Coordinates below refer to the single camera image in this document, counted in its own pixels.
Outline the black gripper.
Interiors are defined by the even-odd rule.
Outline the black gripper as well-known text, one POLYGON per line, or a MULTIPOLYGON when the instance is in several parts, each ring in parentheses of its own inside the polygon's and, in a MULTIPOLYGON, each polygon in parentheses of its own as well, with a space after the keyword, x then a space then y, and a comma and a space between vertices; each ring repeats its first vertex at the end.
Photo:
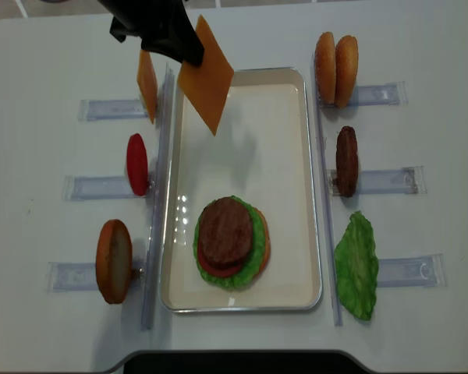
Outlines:
POLYGON ((112 15, 109 33, 120 43, 141 37, 141 49, 201 65, 204 46, 181 1, 99 0, 112 15))

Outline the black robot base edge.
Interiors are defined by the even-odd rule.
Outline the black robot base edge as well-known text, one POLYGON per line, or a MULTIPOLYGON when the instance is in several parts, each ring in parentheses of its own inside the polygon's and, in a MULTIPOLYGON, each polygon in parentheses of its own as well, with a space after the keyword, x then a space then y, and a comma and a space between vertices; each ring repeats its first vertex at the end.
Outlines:
POLYGON ((153 353, 131 358, 124 373, 365 373, 337 353, 249 351, 153 353))

